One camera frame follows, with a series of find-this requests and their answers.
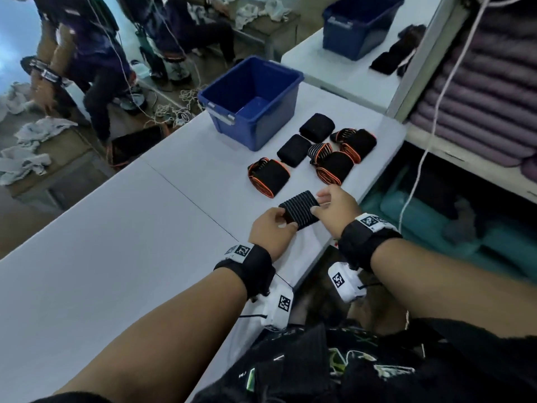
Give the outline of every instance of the person's leg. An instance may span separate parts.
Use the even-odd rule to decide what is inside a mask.
[[[227,22],[187,27],[184,29],[180,43],[184,49],[188,50],[218,43],[226,61],[233,62],[235,59],[233,29]]]
[[[97,70],[93,85],[84,97],[84,107],[90,114],[91,125],[103,143],[110,138],[108,103],[127,87],[123,74],[102,67]]]

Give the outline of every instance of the black sleeve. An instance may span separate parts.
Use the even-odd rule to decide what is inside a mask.
[[[88,392],[69,392],[35,400],[33,403],[112,403],[98,394]]]

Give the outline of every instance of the dark pants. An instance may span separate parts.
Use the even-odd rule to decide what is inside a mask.
[[[23,69],[30,73],[30,61],[33,57],[26,57],[21,61]],[[124,74],[109,67],[95,68],[93,65],[84,65],[74,62],[65,76],[72,80],[84,96],[84,107],[88,111],[91,125],[101,141],[110,137],[110,117],[108,104],[128,88]],[[57,102],[57,111],[64,115],[65,111],[76,106],[71,96],[60,85],[55,88],[54,99]]]
[[[178,31],[175,36],[184,51],[188,52],[194,48],[204,48],[217,43],[225,60],[232,62],[235,59],[233,29],[230,24],[227,22],[213,22],[211,24],[196,25],[192,17],[190,17],[185,0],[169,0],[166,3],[166,8],[176,10],[179,25],[177,25]]]

